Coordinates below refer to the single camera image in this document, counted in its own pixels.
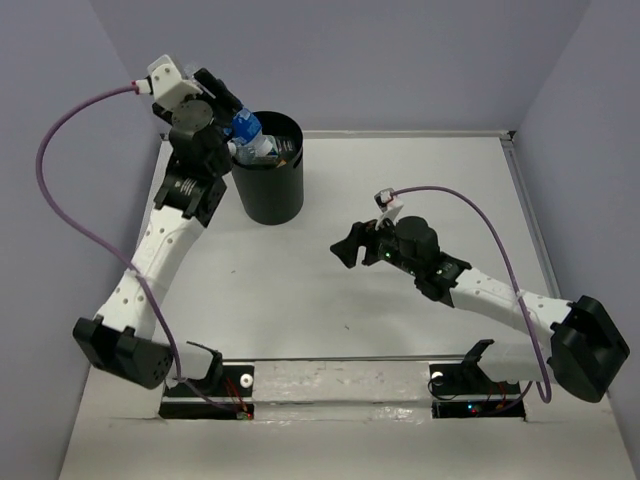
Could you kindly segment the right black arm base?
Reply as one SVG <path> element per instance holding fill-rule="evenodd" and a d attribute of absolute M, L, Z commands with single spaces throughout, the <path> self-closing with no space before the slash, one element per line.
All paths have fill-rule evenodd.
<path fill-rule="evenodd" d="M 434 419 L 526 418 L 520 385 L 494 382 L 476 366 L 430 364 L 427 389 Z"/>

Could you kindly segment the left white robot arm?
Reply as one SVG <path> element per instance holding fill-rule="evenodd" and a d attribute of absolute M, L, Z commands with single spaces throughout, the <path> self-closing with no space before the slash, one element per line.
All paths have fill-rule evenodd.
<path fill-rule="evenodd" d="M 91 319 L 72 335 L 91 365 L 146 389 L 186 380 L 195 392 L 215 392 L 222 355 L 193 341 L 157 341 L 157 313 L 186 254 L 208 227 L 232 169 L 227 131 L 240 101 L 200 69 L 185 75 L 167 56 L 148 68 L 155 115 L 170 126 L 164 179 L 131 264 Z"/>

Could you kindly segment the clear bottle blue label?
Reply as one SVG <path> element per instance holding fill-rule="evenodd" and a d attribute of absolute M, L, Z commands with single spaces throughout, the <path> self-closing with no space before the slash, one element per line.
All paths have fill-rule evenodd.
<path fill-rule="evenodd" d="M 278 154 L 274 141 L 263 133 L 259 119 L 246 107 L 233 117 L 229 133 L 231 140 L 227 145 L 239 164 L 272 165 L 276 162 Z"/>

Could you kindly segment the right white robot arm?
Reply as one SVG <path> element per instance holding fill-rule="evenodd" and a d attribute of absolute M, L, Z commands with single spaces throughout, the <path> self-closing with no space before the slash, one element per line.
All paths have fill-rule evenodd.
<path fill-rule="evenodd" d="M 583 295 L 576 301 L 517 291 L 439 245 L 437 233 L 421 217 L 356 222 L 331 252 L 348 268 L 378 262 L 412 276 L 431 301 L 479 314 L 529 337 L 531 348 L 488 352 L 493 340 L 468 351 L 460 368 L 462 384 L 482 392 L 494 382 L 549 381 L 572 396 L 598 403 L 630 355 L 604 305 Z"/>

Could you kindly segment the clear bottle white green label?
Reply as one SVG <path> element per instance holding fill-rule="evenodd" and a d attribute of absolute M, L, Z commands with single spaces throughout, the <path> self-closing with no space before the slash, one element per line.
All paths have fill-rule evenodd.
<path fill-rule="evenodd" d="M 277 151 L 278 157 L 285 162 L 294 159 L 299 152 L 298 144 L 289 136 L 277 135 L 274 136 L 272 140 L 274 141 L 274 148 Z"/>

